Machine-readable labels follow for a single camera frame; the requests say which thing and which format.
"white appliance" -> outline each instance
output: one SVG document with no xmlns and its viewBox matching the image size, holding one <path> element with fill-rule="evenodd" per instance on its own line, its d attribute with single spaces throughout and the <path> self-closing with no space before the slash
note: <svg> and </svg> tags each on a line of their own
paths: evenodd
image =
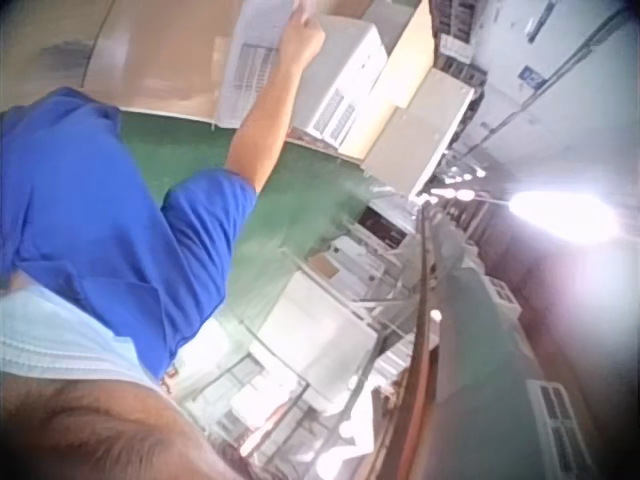
<svg viewBox="0 0 640 480">
<path fill-rule="evenodd" d="M 347 17 L 318 17 L 326 40 L 302 76 L 292 125 L 338 147 L 387 62 L 375 25 Z"/>
</svg>

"air conditioner vent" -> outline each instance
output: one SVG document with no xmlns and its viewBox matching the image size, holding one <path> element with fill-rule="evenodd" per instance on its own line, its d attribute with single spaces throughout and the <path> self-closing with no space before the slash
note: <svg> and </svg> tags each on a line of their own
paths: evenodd
<svg viewBox="0 0 640 480">
<path fill-rule="evenodd" d="M 566 480 L 597 478 L 562 385 L 527 380 L 527 389 L 547 465 L 556 472 L 549 472 L 547 477 Z"/>
<path fill-rule="evenodd" d="M 569 447 L 562 433 L 561 427 L 551 427 L 551 434 L 553 436 L 553 443 L 556 447 L 556 454 L 558 455 L 558 463 L 560 464 L 560 471 L 564 473 L 570 473 L 573 471 L 571 466 Z"/>
<path fill-rule="evenodd" d="M 329 126 L 331 119 L 338 111 L 340 104 L 344 100 L 344 95 L 340 90 L 336 89 L 331 94 L 329 101 L 326 103 L 320 115 L 318 115 L 317 120 L 313 124 L 313 128 L 320 134 L 323 135 L 324 131 Z"/>
<path fill-rule="evenodd" d="M 554 388 L 553 396 L 556 399 L 556 404 L 558 405 L 560 416 L 565 420 L 571 420 L 571 413 L 569 413 L 569 407 L 567 407 L 567 402 L 564 398 L 564 395 L 562 395 L 562 391 L 558 388 Z"/>
<path fill-rule="evenodd" d="M 549 418 L 553 420 L 558 419 L 558 410 L 556 409 L 556 404 L 551 398 L 551 391 L 549 387 L 540 387 L 540 394 L 542 395 L 542 400 L 544 401 L 544 406 L 547 409 L 547 414 Z"/>
<path fill-rule="evenodd" d="M 352 103 L 349 104 L 347 108 L 345 108 L 344 112 L 342 112 L 342 115 L 340 116 L 340 119 L 337 121 L 336 125 L 333 127 L 333 130 L 331 131 L 330 137 L 333 140 L 336 140 L 336 141 L 338 140 L 338 138 L 340 137 L 340 134 L 349 123 L 349 120 L 351 120 L 351 117 L 353 116 L 355 111 L 356 111 L 356 107 Z"/>
</svg>

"air conditioner unit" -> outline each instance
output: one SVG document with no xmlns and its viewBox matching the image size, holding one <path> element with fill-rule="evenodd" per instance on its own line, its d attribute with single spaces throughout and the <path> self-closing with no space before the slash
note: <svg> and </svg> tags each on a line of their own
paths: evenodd
<svg viewBox="0 0 640 480">
<path fill-rule="evenodd" d="M 489 294 L 493 301 L 504 311 L 509 318 L 514 321 L 518 321 L 518 317 L 522 312 L 522 307 L 509 290 L 509 287 L 502 280 L 498 280 L 496 278 L 488 277 L 486 275 L 482 276 L 482 280 L 487 286 L 487 290 L 489 290 Z"/>
<path fill-rule="evenodd" d="M 595 478 L 571 402 L 559 383 L 527 380 L 549 480 Z"/>
<path fill-rule="evenodd" d="M 338 147 L 387 62 L 372 23 L 320 15 L 326 40 L 302 75 L 292 126 Z"/>
</svg>

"bright light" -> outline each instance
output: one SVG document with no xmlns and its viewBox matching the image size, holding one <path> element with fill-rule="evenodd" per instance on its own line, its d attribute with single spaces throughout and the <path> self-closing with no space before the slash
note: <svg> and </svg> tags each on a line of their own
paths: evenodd
<svg viewBox="0 0 640 480">
<path fill-rule="evenodd" d="M 476 192 L 473 190 L 458 190 L 456 193 L 456 198 L 458 200 L 462 200 L 463 202 L 468 202 L 469 200 L 473 200 L 476 197 Z"/>
<path fill-rule="evenodd" d="M 618 233 L 613 210 L 598 198 L 584 193 L 523 192 L 509 201 L 519 217 L 574 243 L 591 244 Z"/>
<path fill-rule="evenodd" d="M 345 420 L 338 427 L 338 432 L 342 438 L 353 437 L 353 424 L 349 420 Z"/>
<path fill-rule="evenodd" d="M 434 322 L 438 322 L 440 323 L 440 320 L 442 320 L 442 313 L 440 312 L 440 310 L 431 310 L 431 319 Z"/>
<path fill-rule="evenodd" d="M 316 470 L 322 480 L 333 480 L 338 475 L 342 467 L 344 458 L 337 452 L 329 450 L 327 453 L 320 455 L 316 462 Z"/>
<path fill-rule="evenodd" d="M 441 195 L 444 198 L 453 198 L 456 196 L 456 191 L 453 188 L 432 188 L 431 193 Z"/>
</svg>

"fluorescent light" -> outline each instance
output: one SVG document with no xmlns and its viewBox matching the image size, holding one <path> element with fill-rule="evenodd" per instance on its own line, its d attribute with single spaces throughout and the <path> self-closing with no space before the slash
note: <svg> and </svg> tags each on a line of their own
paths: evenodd
<svg viewBox="0 0 640 480">
<path fill-rule="evenodd" d="M 533 225 L 574 243 L 604 242 L 619 232 L 613 210 L 589 194 L 523 192 L 509 201 L 509 209 Z"/>
<path fill-rule="evenodd" d="M 440 323 L 440 320 L 442 320 L 442 313 L 440 312 L 440 310 L 431 310 L 430 316 L 434 322 Z"/>
<path fill-rule="evenodd" d="M 456 191 L 453 188 L 432 188 L 431 193 L 444 198 L 453 198 L 456 196 Z"/>
<path fill-rule="evenodd" d="M 458 200 L 462 200 L 463 202 L 468 202 L 469 200 L 473 200 L 476 197 L 476 192 L 473 190 L 458 190 L 456 193 L 456 198 Z"/>
</svg>

